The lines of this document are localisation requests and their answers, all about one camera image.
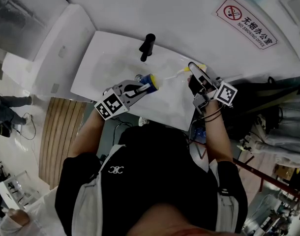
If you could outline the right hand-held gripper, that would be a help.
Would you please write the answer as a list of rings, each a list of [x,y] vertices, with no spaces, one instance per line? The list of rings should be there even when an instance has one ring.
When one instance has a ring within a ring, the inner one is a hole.
[[[231,106],[238,90],[223,81],[220,77],[211,79],[197,64],[190,62],[188,68],[200,85],[200,89],[194,94],[193,105],[201,114],[202,110],[212,100],[217,100],[223,105]]]

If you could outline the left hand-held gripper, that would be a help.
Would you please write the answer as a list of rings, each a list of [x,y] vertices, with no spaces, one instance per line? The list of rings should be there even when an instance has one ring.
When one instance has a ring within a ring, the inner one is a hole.
[[[108,88],[102,98],[95,104],[95,109],[104,120],[128,112],[130,107],[143,98],[150,84],[133,80],[124,80]]]

